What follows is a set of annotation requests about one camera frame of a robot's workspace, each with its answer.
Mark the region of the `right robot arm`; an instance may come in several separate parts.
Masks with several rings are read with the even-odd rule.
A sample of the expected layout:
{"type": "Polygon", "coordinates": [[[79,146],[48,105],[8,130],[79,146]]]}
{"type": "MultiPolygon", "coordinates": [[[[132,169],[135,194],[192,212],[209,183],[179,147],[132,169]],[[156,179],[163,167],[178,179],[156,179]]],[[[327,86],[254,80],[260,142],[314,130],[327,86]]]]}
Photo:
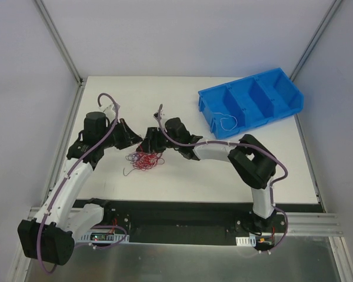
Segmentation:
{"type": "Polygon", "coordinates": [[[252,212],[246,231],[259,235],[274,225],[276,210],[272,202],[271,185],[276,173],[274,155],[255,137],[245,134],[238,143],[203,140],[191,134],[180,118],[160,122],[162,127],[147,128],[137,151],[162,153],[174,149],[188,160],[218,160],[232,164],[241,180],[251,188],[252,212]]]}

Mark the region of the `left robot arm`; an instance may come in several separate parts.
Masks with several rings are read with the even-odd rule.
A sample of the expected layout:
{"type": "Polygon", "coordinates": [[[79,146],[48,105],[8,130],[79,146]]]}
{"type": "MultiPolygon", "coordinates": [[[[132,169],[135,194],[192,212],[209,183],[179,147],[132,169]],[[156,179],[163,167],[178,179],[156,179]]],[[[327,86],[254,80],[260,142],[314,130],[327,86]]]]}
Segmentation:
{"type": "Polygon", "coordinates": [[[64,172],[46,202],[31,220],[22,220],[18,236],[25,257],[63,266],[71,258],[76,241],[91,227],[112,223],[112,213],[88,203],[76,215],[70,211],[83,185],[103,158],[105,149],[126,149],[142,138],[124,119],[113,114],[89,112],[78,138],[68,149],[64,172]]]}

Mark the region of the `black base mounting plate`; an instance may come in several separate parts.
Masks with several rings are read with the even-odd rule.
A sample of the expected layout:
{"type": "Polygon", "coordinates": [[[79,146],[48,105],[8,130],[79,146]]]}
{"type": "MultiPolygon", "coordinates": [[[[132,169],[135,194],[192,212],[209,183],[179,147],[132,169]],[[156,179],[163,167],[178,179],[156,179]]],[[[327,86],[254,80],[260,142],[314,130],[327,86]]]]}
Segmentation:
{"type": "Polygon", "coordinates": [[[249,203],[89,199],[76,200],[74,207],[86,204],[101,206],[100,225],[127,234],[131,243],[234,246],[240,237],[287,232],[285,213],[276,211],[261,219],[249,203]]]}

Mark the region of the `blue divided plastic bin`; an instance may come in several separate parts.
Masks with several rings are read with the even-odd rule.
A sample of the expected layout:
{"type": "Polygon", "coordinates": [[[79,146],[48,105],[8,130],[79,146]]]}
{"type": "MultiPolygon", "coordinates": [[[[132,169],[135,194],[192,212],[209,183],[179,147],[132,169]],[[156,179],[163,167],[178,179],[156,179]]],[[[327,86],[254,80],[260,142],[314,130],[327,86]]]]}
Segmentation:
{"type": "Polygon", "coordinates": [[[198,109],[217,139],[288,118],[304,96],[281,68],[198,91],[198,109]]]}

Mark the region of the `left aluminium frame post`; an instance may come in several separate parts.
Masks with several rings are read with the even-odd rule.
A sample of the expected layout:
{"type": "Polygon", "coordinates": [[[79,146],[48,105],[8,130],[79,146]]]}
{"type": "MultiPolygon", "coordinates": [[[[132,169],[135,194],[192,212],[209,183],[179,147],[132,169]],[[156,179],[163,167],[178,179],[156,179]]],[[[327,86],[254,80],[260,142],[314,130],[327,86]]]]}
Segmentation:
{"type": "Polygon", "coordinates": [[[64,60],[70,73],[74,77],[74,80],[79,86],[83,85],[84,78],[81,76],[80,72],[78,71],[76,64],[74,63],[72,56],[70,55],[68,48],[66,47],[44,1],[33,0],[32,2],[35,5],[42,21],[44,22],[46,29],[48,30],[57,50],[59,51],[59,54],[64,60]]]}

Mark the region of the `aluminium frame post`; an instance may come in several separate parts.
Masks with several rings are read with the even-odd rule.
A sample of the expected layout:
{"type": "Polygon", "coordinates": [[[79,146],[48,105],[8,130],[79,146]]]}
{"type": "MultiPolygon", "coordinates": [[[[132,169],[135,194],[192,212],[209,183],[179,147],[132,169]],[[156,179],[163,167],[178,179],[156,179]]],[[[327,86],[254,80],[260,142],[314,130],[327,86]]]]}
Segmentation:
{"type": "Polygon", "coordinates": [[[323,34],[329,27],[330,23],[338,13],[340,7],[344,3],[344,0],[334,0],[331,2],[329,8],[327,9],[326,13],[324,14],[322,20],[320,21],[317,29],[315,30],[313,36],[309,40],[307,47],[304,49],[301,57],[299,58],[297,64],[295,65],[291,75],[290,75],[290,80],[294,82],[299,75],[299,73],[302,71],[302,68],[306,64],[307,60],[313,53],[315,47],[319,43],[320,39],[322,38],[323,34]]]}
{"type": "Polygon", "coordinates": [[[70,73],[74,77],[74,80],[79,86],[83,85],[84,78],[81,76],[80,72],[78,71],[76,64],[74,63],[72,56],[70,55],[68,48],[66,47],[44,1],[33,0],[32,2],[35,5],[42,21],[44,22],[46,29],[48,30],[57,50],[59,51],[59,54],[64,60],[70,73]]]}

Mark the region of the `right aluminium frame post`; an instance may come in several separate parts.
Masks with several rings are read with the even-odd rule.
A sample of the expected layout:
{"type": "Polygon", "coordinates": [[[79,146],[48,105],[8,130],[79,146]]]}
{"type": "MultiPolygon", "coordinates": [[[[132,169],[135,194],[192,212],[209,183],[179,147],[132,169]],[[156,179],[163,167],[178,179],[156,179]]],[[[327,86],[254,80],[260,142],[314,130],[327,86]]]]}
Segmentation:
{"type": "Polygon", "coordinates": [[[327,9],[326,13],[324,14],[322,20],[320,21],[317,29],[315,30],[313,36],[309,40],[307,47],[304,49],[301,57],[299,58],[297,64],[295,65],[291,75],[290,75],[290,80],[294,82],[299,75],[299,73],[302,71],[302,68],[306,64],[307,60],[313,53],[315,47],[319,43],[320,39],[322,38],[323,34],[329,27],[330,23],[338,13],[340,7],[344,3],[344,0],[334,0],[331,2],[329,8],[327,9]]]}

